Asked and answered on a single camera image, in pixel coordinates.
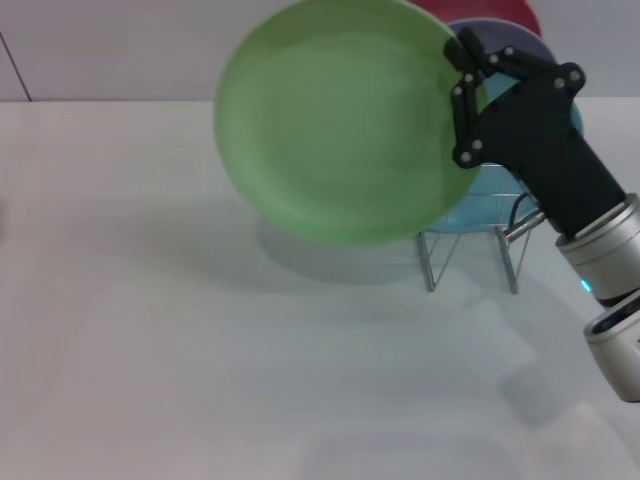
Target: dish rack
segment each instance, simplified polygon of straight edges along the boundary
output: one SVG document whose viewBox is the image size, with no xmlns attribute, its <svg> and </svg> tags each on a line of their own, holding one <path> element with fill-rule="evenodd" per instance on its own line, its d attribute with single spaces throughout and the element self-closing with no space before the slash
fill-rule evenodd
<svg viewBox="0 0 640 480">
<path fill-rule="evenodd" d="M 479 205 L 481 202 L 484 202 L 485 206 L 487 202 L 495 203 L 496 209 L 495 212 L 493 212 L 495 220 L 480 222 L 466 222 L 456 220 L 454 221 L 455 224 L 451 225 L 450 221 L 452 218 L 452 213 L 450 212 L 436 225 L 418 234 L 416 241 L 418 244 L 420 266 L 425 277 L 427 291 L 429 292 L 435 291 L 437 286 L 440 284 L 440 281 L 442 280 L 442 277 L 449 266 L 451 258 L 456 251 L 462 235 L 480 232 L 486 232 L 491 235 L 495 235 L 500 247 L 500 257 L 504 265 L 509 290 L 513 295 L 517 295 L 519 292 L 518 277 L 520 275 L 522 264 L 527 253 L 527 247 L 529 246 L 531 230 L 529 230 L 525 235 L 522 253 L 520 254 L 520 258 L 517 262 L 514 262 L 514 260 L 511 258 L 511 243 L 504 236 L 503 231 L 509 226 L 509 217 L 511 216 L 511 212 L 517 198 L 522 195 L 522 188 L 520 186 L 517 186 L 516 188 L 510 188 L 509 182 L 514 182 L 516 185 L 517 182 L 511 176 L 509 171 L 501 165 L 484 164 L 479 168 L 481 170 L 481 174 L 489 174 L 492 180 L 499 179 L 500 181 L 493 182 L 493 190 L 491 191 L 474 191 L 474 187 L 472 186 L 469 193 L 467 193 L 467 195 L 463 197 L 460 203 L 466 203 L 467 205 Z M 428 234 L 435 234 L 435 239 L 432 242 L 429 242 L 429 239 L 427 238 Z M 434 275 L 434 268 L 431 259 L 433 257 L 433 252 L 438 246 L 438 243 L 440 243 L 439 240 L 443 235 L 455 235 L 455 239 L 451 244 L 449 251 L 447 252 L 446 259 L 440 269 L 440 272 L 436 277 Z"/>
</svg>

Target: plate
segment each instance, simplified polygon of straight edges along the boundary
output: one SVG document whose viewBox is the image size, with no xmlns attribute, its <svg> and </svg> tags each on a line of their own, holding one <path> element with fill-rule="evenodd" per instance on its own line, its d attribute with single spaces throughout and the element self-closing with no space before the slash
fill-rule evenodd
<svg viewBox="0 0 640 480">
<path fill-rule="evenodd" d="M 215 101 L 236 188 L 275 224 L 325 244 L 380 244 L 438 220 L 478 173 L 451 159 L 460 74 L 442 53 L 450 38 L 432 15 L 387 0 L 307 0 L 267 20 Z"/>
<path fill-rule="evenodd" d="M 412 0 L 446 23 L 466 18 L 508 20 L 541 35 L 540 23 L 531 7 L 521 0 Z"/>
</svg>

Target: wire rack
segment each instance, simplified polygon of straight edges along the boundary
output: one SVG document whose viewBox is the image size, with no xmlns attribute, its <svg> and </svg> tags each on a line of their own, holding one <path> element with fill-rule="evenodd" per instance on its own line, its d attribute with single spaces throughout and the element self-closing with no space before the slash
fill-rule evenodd
<svg viewBox="0 0 640 480">
<path fill-rule="evenodd" d="M 494 235 L 500 247 L 500 257 L 504 265 L 505 274 L 512 294 L 518 294 L 518 277 L 522 269 L 529 239 L 531 238 L 531 230 L 529 230 L 524 239 L 524 246 L 520 258 L 516 262 L 511 258 L 510 242 L 503 235 L 503 231 L 509 225 L 509 216 L 516 199 L 522 194 L 522 187 L 516 182 L 511 174 L 502 166 L 496 164 L 485 164 L 480 167 L 479 177 L 484 175 L 491 181 L 488 184 L 476 182 L 471 187 L 469 193 L 461 200 L 459 207 L 445 216 L 440 222 L 433 227 L 420 232 L 417 236 L 418 255 L 420 266 L 425 276 L 427 291 L 433 292 L 440 284 L 442 277 L 447 270 L 451 258 L 460 242 L 462 235 L 468 233 L 487 233 Z M 464 207 L 467 215 L 456 211 Z M 474 215 L 468 215 L 468 212 L 474 211 L 474 206 L 478 207 L 478 211 L 484 212 L 484 216 L 474 218 Z M 522 210 L 532 210 L 533 204 L 523 208 Z M 429 234 L 434 237 L 429 242 Z M 434 265 L 432 264 L 433 253 L 444 235 L 455 235 L 453 243 L 449 247 L 446 259 L 440 268 L 437 277 L 434 275 Z"/>
</svg>

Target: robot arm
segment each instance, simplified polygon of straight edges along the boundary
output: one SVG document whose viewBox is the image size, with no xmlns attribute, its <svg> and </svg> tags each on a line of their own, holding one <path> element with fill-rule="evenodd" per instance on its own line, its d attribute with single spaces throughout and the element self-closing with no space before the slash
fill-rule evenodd
<svg viewBox="0 0 640 480">
<path fill-rule="evenodd" d="M 512 47 L 485 53 L 472 30 L 447 42 L 462 73 L 451 92 L 461 168 L 507 168 L 539 208 L 504 232 L 517 238 L 548 219 L 558 249 L 605 308 L 585 329 L 591 352 L 620 398 L 640 402 L 640 201 L 626 194 L 573 126 L 586 77 Z M 475 89 L 496 72 L 521 81 L 477 112 Z"/>
</svg>

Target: purple plate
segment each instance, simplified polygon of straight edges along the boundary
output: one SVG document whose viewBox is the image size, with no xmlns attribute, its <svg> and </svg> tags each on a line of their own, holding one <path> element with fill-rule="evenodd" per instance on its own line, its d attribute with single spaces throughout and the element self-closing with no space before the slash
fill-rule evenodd
<svg viewBox="0 0 640 480">
<path fill-rule="evenodd" d="M 555 62 L 555 57 L 542 39 L 517 23 L 497 18 L 467 18 L 449 24 L 449 28 L 460 33 L 463 28 L 471 27 L 484 43 L 487 53 L 512 46 L 532 55 Z"/>
</svg>

